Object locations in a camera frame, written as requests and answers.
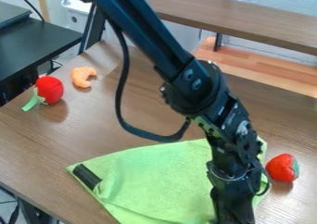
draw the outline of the wooden table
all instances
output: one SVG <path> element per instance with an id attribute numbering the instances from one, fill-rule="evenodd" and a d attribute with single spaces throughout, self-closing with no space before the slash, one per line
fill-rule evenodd
<path id="1" fill-rule="evenodd" d="M 158 88 L 162 80 L 140 52 L 132 49 L 131 56 L 131 75 L 123 99 L 124 116 L 133 125 L 147 130 L 162 134 L 176 131 L 184 119 L 160 99 Z M 62 101 L 22 112 L 20 108 L 32 95 L 29 90 L 0 109 L 1 185 L 66 223 L 116 223 L 65 167 L 155 143 L 124 131 L 116 119 L 114 95 L 121 63 L 118 46 L 97 44 L 55 72 L 54 76 L 64 82 L 66 89 Z M 75 89 L 70 82 L 70 69 L 81 65 L 93 66 L 98 71 L 90 90 Z M 274 185 L 256 210 L 257 223 L 315 223 L 314 100 L 234 76 L 227 79 L 250 112 L 254 127 L 269 143 L 268 157 L 291 153 L 301 166 L 300 178 L 293 187 Z M 203 132 L 192 125 L 184 138 L 200 137 Z"/>
<path id="2" fill-rule="evenodd" d="M 317 56 L 317 18 L 232 0 L 147 0 L 162 19 Z"/>

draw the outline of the wood grain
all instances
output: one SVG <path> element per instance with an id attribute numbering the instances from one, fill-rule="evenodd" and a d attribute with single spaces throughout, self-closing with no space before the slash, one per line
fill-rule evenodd
<path id="1" fill-rule="evenodd" d="M 133 125 L 150 131 L 161 134 L 176 131 L 184 118 L 161 100 L 158 92 L 161 78 L 138 50 L 132 48 L 131 56 L 131 75 L 122 106 L 124 116 Z M 98 70 L 91 90 L 77 90 L 70 82 L 70 70 L 82 65 Z M 2 107 L 0 183 L 66 223 L 116 223 L 65 167 L 92 157 L 154 144 L 124 131 L 115 117 L 114 94 L 120 66 L 117 46 L 97 44 L 54 74 L 64 83 L 63 101 L 25 113 L 20 108 L 31 98 L 29 90 Z M 317 115 L 314 100 L 234 76 L 227 76 L 227 80 L 250 112 L 258 133 L 269 143 L 268 157 L 291 153 L 301 167 L 300 178 L 291 190 L 273 187 L 256 210 L 257 223 L 315 223 Z M 184 139 L 203 136 L 202 130 L 192 125 Z"/>
<path id="2" fill-rule="evenodd" d="M 147 0 L 162 19 L 317 56 L 317 18 L 232 0 Z"/>
<path id="3" fill-rule="evenodd" d="M 225 73 L 317 98 L 317 68 L 227 46 L 214 52 L 214 42 L 209 37 L 194 55 L 217 63 Z"/>

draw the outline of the green cloth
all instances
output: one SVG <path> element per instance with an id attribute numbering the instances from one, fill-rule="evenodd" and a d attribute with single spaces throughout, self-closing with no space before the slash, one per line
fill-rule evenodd
<path id="1" fill-rule="evenodd" d="M 197 224 L 214 217 L 206 175 L 210 159 L 209 144 L 201 139 L 130 149 L 79 164 L 102 180 L 92 192 L 82 185 L 119 223 Z M 72 174 L 79 164 L 67 170 Z"/>

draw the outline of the red toy fruit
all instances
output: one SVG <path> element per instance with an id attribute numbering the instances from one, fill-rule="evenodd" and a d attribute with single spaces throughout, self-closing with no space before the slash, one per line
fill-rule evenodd
<path id="1" fill-rule="evenodd" d="M 33 88 L 33 97 L 22 110 L 29 111 L 38 103 L 54 104 L 64 93 L 63 83 L 54 77 L 45 76 L 37 80 Z"/>
<path id="2" fill-rule="evenodd" d="M 47 104 L 54 104 L 60 100 L 64 93 L 62 82 L 54 77 L 45 76 L 37 80 L 37 95 L 43 97 Z"/>
<path id="3" fill-rule="evenodd" d="M 298 161 L 290 154 L 281 154 L 268 162 L 266 170 L 276 181 L 292 182 L 298 178 Z"/>

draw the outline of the black robotic arm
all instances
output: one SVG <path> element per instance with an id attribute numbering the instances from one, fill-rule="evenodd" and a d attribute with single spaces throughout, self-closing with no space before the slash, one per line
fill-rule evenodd
<path id="1" fill-rule="evenodd" d="M 167 30 L 146 0 L 83 0 L 95 2 L 105 13 L 122 45 L 124 67 L 116 96 L 121 126 L 138 136 L 159 142 L 180 139 L 195 121 L 206 133 L 212 150 L 207 163 L 213 185 L 218 224 L 255 223 L 252 200 L 260 193 L 260 177 L 265 172 L 257 159 L 262 143 L 252 129 L 248 112 L 226 86 L 219 68 L 195 59 Z M 164 79 L 161 92 L 166 102 L 187 119 L 172 136 L 159 136 L 128 125 L 120 114 L 120 96 L 129 71 L 129 52 L 122 32 L 152 60 Z"/>

